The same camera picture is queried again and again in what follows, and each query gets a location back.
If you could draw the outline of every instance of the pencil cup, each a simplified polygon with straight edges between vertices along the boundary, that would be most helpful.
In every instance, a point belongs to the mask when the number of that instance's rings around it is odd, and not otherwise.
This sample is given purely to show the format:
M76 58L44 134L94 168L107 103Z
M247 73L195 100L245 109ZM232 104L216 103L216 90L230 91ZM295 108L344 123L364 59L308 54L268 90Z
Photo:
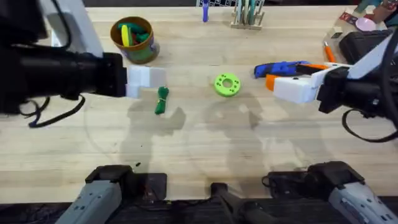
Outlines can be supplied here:
M131 22L141 26L149 34L149 37L140 44L130 47L123 46L121 31L118 29L118 24L125 22ZM111 38L122 54L132 63L148 63L159 54L160 47L159 44L155 42L152 26L144 18L132 16L118 20L111 28Z

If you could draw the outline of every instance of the colored marker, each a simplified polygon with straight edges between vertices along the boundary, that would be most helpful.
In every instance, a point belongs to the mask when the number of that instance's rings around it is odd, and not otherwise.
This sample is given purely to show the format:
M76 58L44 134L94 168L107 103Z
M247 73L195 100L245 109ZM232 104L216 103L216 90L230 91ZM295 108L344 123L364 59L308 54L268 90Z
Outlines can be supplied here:
M203 0L203 22L209 21L209 0Z

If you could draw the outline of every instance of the blue toy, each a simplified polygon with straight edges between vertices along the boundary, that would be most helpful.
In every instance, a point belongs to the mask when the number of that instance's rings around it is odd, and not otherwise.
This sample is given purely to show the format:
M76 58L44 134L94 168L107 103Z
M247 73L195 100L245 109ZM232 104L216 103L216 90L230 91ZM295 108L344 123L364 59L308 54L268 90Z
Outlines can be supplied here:
M278 62L278 63L267 63L264 65L258 65L254 68L255 78L265 78L267 74L279 75L283 77L296 76L296 65L309 64L306 61L296 62Z

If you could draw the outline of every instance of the orange marker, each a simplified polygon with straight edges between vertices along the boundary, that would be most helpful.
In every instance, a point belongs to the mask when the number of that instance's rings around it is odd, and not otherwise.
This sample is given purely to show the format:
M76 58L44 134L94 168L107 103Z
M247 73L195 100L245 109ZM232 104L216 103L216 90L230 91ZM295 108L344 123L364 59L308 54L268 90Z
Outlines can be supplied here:
M329 47L328 43L325 41L325 52L326 55L328 56L329 62L336 62L335 56L333 55L333 52L331 51L331 48Z

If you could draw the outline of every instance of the green rope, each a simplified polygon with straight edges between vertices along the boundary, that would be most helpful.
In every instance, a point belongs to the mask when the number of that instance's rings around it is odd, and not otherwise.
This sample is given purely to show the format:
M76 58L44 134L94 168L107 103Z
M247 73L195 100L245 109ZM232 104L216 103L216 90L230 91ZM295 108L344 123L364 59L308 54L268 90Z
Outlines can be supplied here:
M159 96L159 100L157 101L155 114L159 115L164 113L166 110L166 99L167 96L169 95L169 89L166 88L165 86L161 86L157 90L157 94Z

